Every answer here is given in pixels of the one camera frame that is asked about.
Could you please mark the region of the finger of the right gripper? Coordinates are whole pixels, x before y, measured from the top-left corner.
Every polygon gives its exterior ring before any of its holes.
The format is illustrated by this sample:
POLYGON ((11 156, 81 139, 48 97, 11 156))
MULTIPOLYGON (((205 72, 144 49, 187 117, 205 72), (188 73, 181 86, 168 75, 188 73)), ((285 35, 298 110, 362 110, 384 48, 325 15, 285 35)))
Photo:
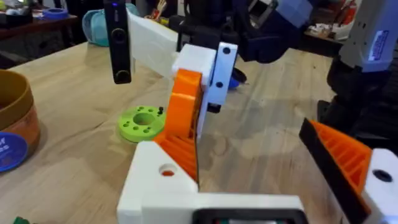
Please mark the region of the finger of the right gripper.
POLYGON ((186 44, 172 64, 174 85, 170 93, 164 131, 196 140, 204 92, 209 89, 215 63, 213 49, 186 44))

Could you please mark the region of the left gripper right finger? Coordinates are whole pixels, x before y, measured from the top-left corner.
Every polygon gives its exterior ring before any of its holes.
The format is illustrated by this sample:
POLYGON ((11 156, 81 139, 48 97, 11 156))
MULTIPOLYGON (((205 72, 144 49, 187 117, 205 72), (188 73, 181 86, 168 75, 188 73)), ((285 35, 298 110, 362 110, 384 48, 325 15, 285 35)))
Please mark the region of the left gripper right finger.
POLYGON ((397 224, 397 155, 311 119, 299 137, 329 188, 344 223, 397 224))

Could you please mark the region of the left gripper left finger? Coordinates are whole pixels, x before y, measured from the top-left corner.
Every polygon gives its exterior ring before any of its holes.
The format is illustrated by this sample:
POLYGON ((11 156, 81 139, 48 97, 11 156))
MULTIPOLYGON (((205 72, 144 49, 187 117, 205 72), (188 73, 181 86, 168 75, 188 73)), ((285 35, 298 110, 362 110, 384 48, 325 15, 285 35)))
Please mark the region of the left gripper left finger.
POLYGON ((142 141, 119 198, 117 221, 142 223, 144 196, 185 192, 198 192, 198 184, 156 142, 142 141))

